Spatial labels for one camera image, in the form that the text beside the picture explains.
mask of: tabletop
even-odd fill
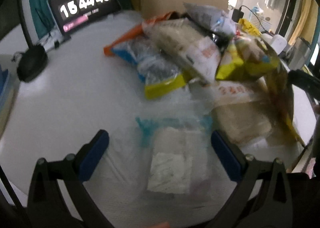
[[[133,11],[91,24],[70,41],[48,53],[44,72],[31,83],[21,83],[14,107],[0,141],[0,163],[9,180],[28,193],[38,158],[61,160],[76,153],[99,129],[110,133],[110,145],[90,181],[84,185],[115,227],[147,227],[169,221],[172,227],[188,227],[212,219],[233,191],[220,162],[215,162],[214,200],[170,204],[145,199],[139,180],[141,151],[127,135],[140,109],[153,106],[144,98],[143,84],[134,67],[117,57],[103,55],[112,43],[141,22]],[[192,90],[167,95],[164,104],[189,101]],[[307,143],[316,119],[306,94],[294,89],[295,124]],[[268,147],[265,142],[244,149],[258,159],[277,156],[293,161],[302,151],[295,144]],[[77,216],[65,187],[62,193]]]

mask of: blue gripper pad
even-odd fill
[[[77,153],[74,168],[81,182],[88,181],[109,145],[109,134],[99,130],[90,143],[85,144]]]
[[[211,135],[211,145],[220,159],[225,171],[227,172],[231,181],[239,182],[242,180],[242,173],[244,172],[244,163],[241,164],[236,155],[233,153],[229,146],[235,146],[231,144],[224,135],[221,135],[218,131],[214,131]]]

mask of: screw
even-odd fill
[[[66,160],[68,160],[68,161],[71,161],[71,160],[73,160],[75,158],[75,155],[74,154],[68,154],[67,156],[66,156]]]
[[[44,158],[40,158],[40,159],[38,159],[38,164],[39,165],[42,165],[43,163],[45,162],[45,159]]]
[[[253,161],[254,160],[254,156],[251,154],[246,154],[245,159],[248,161]]]
[[[276,162],[281,165],[283,163],[283,160],[281,158],[276,158]]]

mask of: time digits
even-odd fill
[[[100,3],[103,3],[103,2],[107,2],[109,0],[96,0],[96,3],[100,2]],[[94,6],[95,2],[94,0],[79,0],[79,8],[80,9],[87,9],[88,6]],[[78,7],[75,5],[75,1],[70,1],[68,4],[68,9],[69,9],[69,12],[71,15],[75,15],[77,12],[78,12]],[[68,13],[68,10],[66,8],[65,5],[62,5],[62,7],[60,8],[60,12],[61,13],[64,13],[64,15],[66,16],[66,18],[69,17],[69,13]]]

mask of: digital clock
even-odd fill
[[[62,35],[121,10],[118,0],[48,0],[48,5]]]

